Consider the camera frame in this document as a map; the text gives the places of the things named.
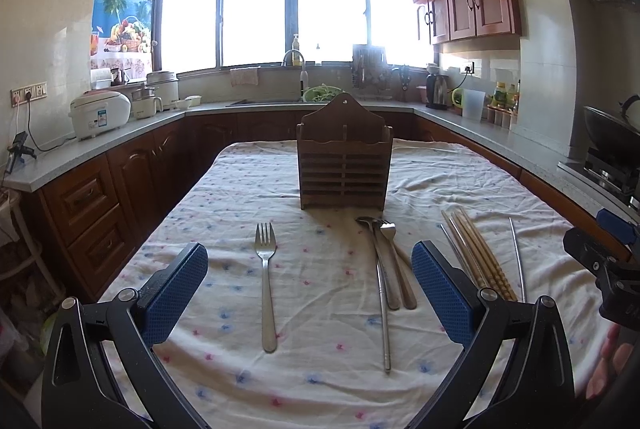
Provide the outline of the person right hand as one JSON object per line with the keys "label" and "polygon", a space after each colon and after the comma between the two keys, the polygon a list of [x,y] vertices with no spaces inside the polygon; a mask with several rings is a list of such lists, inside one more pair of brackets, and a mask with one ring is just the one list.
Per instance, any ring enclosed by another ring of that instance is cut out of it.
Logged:
{"label": "person right hand", "polygon": [[626,366],[634,346],[623,341],[622,333],[623,328],[617,324],[613,324],[608,330],[600,351],[600,361],[586,386],[585,396],[588,401],[604,394],[613,376],[620,375]]}

